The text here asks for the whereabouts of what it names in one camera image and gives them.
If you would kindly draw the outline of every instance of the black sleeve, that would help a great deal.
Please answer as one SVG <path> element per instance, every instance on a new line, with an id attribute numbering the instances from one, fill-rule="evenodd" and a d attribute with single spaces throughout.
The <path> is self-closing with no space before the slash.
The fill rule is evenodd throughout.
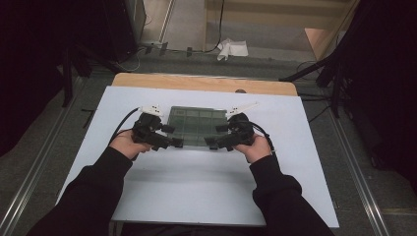
<path id="1" fill-rule="evenodd" d="M 83 168 L 57 206 L 28 235 L 108 235 L 131 166 L 131 160 L 108 147 L 94 165 Z"/>
<path id="2" fill-rule="evenodd" d="M 264 215 L 268 235 L 333 235 L 301 196 L 297 180 L 283 175 L 273 156 L 256 161 L 250 168 L 257 183 L 253 198 Z"/>

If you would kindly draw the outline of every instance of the person's left hand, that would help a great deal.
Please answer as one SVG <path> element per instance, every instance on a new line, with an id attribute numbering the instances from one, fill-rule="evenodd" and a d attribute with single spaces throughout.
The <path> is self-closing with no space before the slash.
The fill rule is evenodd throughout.
<path id="1" fill-rule="evenodd" d="M 139 152 L 145 153 L 150 150 L 151 145 L 147 143 L 134 143 L 132 134 L 133 132 L 131 130 L 119 132 L 109 146 L 117 149 L 129 159 L 133 159 Z"/>

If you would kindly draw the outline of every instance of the metal rail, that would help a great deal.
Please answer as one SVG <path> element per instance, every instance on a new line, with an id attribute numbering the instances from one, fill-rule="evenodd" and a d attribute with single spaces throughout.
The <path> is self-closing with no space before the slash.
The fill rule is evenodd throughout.
<path id="1" fill-rule="evenodd" d="M 171 19 L 172 9 L 174 9 L 175 0 L 169 2 L 168 11 L 166 12 L 165 20 L 163 21 L 162 31 L 160 32 L 159 41 L 163 43 L 165 39 L 166 30 L 168 29 L 169 20 Z"/>
<path id="2" fill-rule="evenodd" d="M 30 171 L 28 172 L 28 175 L 26 176 L 16 195 L 13 197 L 6 215 L 0 224 L 0 235 L 12 235 L 13 230 L 15 229 L 16 224 L 18 223 L 26 205 L 28 204 L 30 196 L 36 187 L 36 184 L 40 179 L 43 170 L 46 167 L 50 157 L 49 153 L 55 144 L 55 140 L 62 128 L 62 125 L 64 124 L 78 94 L 84 88 L 84 85 L 85 81 L 82 78 L 77 77 L 74 84 L 75 94 L 73 99 L 70 101 L 67 107 L 61 109 L 60 114 L 50 129 L 39 153 L 36 156 L 36 159 L 34 160 L 33 165 L 30 168 Z"/>
<path id="3" fill-rule="evenodd" d="M 365 211 L 368 214 L 371 225 L 374 229 L 376 236 L 389 236 L 389 232 L 384 222 L 383 216 L 381 214 L 380 208 L 375 201 L 375 198 L 371 192 L 371 189 L 366 182 L 364 175 L 362 174 L 361 168 L 356 160 L 355 153 L 347 139 L 347 136 L 343 130 L 343 127 L 340 123 L 340 120 L 336 119 L 333 113 L 330 113 L 331 122 L 337 132 L 339 137 L 341 147 L 345 153 L 345 159 L 347 161 L 347 166 L 352 175 L 353 181 L 358 190 L 359 197 L 362 200 Z"/>

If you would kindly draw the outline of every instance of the white cardboard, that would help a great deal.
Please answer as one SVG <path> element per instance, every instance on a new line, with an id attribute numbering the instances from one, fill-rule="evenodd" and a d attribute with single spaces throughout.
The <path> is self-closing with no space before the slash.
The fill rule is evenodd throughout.
<path id="1" fill-rule="evenodd" d="M 329 227 L 338 227 L 322 166 L 300 97 L 158 88 L 108 87 L 91 121 L 64 188 L 86 165 L 95 163 L 120 121 L 140 106 L 230 109 L 258 102 L 245 111 L 264 128 L 284 174 L 303 187 L 303 197 Z M 133 127 L 141 113 L 122 127 Z M 166 124 L 168 115 L 161 118 Z M 256 184 L 237 150 L 184 147 L 140 154 L 125 177 L 122 198 L 112 219 L 222 225 L 265 225 L 252 200 Z"/>

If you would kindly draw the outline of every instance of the gray floor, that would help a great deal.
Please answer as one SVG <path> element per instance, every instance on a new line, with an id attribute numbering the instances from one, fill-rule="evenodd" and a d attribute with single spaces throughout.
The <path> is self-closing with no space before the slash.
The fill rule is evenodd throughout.
<path id="1" fill-rule="evenodd" d="M 219 21 L 207 22 L 207 30 L 204 31 L 205 1 L 175 0 L 174 2 L 162 41 L 168 43 L 167 48 L 186 50 L 187 47 L 192 47 L 194 50 L 203 50 L 204 41 L 206 41 L 205 50 L 214 48 L 219 37 Z M 285 61 L 315 60 L 304 29 L 300 28 L 223 21 L 221 40 L 226 38 L 246 41 L 249 56 L 253 58 Z"/>
<path id="2" fill-rule="evenodd" d="M 225 25 L 230 26 L 230 29 L 233 30 L 232 23 L 226 23 Z M 272 39 L 258 34 L 257 37 L 260 37 L 261 41 L 264 42 L 260 43 L 259 47 L 279 46 L 272 50 L 269 46 L 266 51 L 262 51 L 262 53 L 260 51 L 260 54 L 250 55 L 250 57 L 232 57 L 227 62 L 218 62 L 215 53 L 193 54 L 191 57 L 186 57 L 183 53 L 170 52 L 167 52 L 164 56 L 159 56 L 157 50 L 153 50 L 151 54 L 147 55 L 141 52 L 139 54 L 140 68 L 135 73 L 189 74 L 241 77 L 253 80 L 277 80 L 294 74 L 301 62 L 312 59 L 311 51 L 305 44 L 305 35 L 300 33 L 299 30 L 297 32 L 297 29 L 280 30 L 282 30 L 281 34 L 287 32 L 285 40 L 291 41 L 290 35 L 298 38 L 299 45 L 294 44 L 287 47 L 288 45 L 285 43 L 268 44 Z M 180 45 L 178 40 L 172 39 L 172 42 L 174 41 L 177 41 L 177 45 Z M 293 52 L 289 52 L 289 54 L 271 54 L 279 50 L 292 50 Z M 126 68 L 135 68 L 137 65 L 138 60 L 135 57 L 123 63 Z M 314 83 L 317 74 L 312 73 L 306 76 L 306 80 L 300 79 L 297 81 L 295 85 L 298 92 L 321 94 L 323 91 L 317 88 Z M 88 121 L 89 113 L 82 111 L 82 109 L 95 109 L 97 107 L 105 87 L 111 85 L 113 77 L 114 75 L 105 69 L 94 66 L 91 77 L 84 79 L 84 88 L 75 100 L 71 110 L 69 110 L 68 117 L 50 151 L 49 161 L 46 163 L 46 167 L 16 225 L 13 235 L 25 235 L 54 206 L 57 193 L 61 190 L 87 131 L 83 126 Z M 30 126 L 19 144 L 9 153 L 0 157 L 1 216 L 6 213 L 11 200 L 24 182 L 51 124 L 62 111 L 60 107 L 62 100 L 62 93 L 51 100 L 38 119 Z M 309 118 L 316 116 L 327 106 L 325 101 L 306 101 L 304 105 Z M 340 115 L 339 121 L 354 150 L 362 173 L 383 213 L 390 235 L 417 235 L 417 198 L 412 193 L 408 182 L 394 171 L 374 169 L 355 126 L 344 114 L 341 107 Z M 372 225 L 358 194 L 357 186 L 346 163 L 345 152 L 332 125 L 330 112 L 326 111 L 313 121 L 311 130 L 328 181 L 330 195 L 336 205 L 335 210 L 340 228 L 334 229 L 334 233 L 336 235 L 374 235 Z"/>

